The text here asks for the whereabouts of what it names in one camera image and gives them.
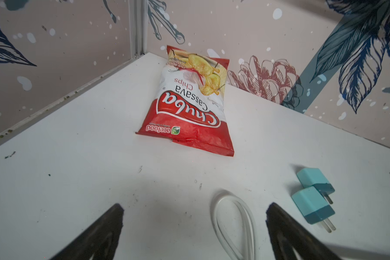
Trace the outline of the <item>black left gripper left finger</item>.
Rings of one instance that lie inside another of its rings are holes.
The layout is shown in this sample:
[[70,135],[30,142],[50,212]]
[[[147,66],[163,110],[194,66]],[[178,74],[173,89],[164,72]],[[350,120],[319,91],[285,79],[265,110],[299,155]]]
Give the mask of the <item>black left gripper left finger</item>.
[[53,260],[112,260],[123,227],[124,209],[114,204]]

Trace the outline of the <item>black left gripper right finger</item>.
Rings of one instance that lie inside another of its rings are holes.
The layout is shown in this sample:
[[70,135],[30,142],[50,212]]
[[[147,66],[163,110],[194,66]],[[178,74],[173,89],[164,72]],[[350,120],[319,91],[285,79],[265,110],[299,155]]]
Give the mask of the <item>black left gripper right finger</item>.
[[272,203],[266,211],[266,224],[277,260],[340,260],[328,247],[309,233],[278,204]]

